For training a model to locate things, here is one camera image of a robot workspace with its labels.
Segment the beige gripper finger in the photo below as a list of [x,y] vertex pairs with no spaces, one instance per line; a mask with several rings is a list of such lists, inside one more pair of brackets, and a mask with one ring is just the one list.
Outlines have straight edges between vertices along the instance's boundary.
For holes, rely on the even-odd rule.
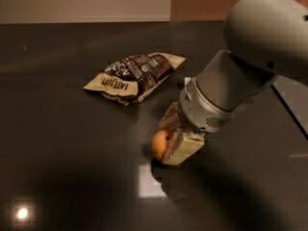
[[162,163],[178,166],[197,152],[204,143],[204,133],[177,128],[170,140],[170,146],[163,156]]
[[180,124],[179,117],[177,114],[177,108],[178,106],[176,102],[173,102],[169,106],[163,118],[159,122],[158,125],[159,130],[172,131]]

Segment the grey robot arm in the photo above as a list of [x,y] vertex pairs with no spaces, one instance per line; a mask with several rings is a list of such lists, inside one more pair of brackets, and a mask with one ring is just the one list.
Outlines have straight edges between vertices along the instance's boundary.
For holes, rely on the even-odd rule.
[[296,0],[240,0],[223,24],[227,46],[195,77],[159,123],[171,133],[160,161],[179,165],[234,110],[280,76],[308,83],[308,9]]

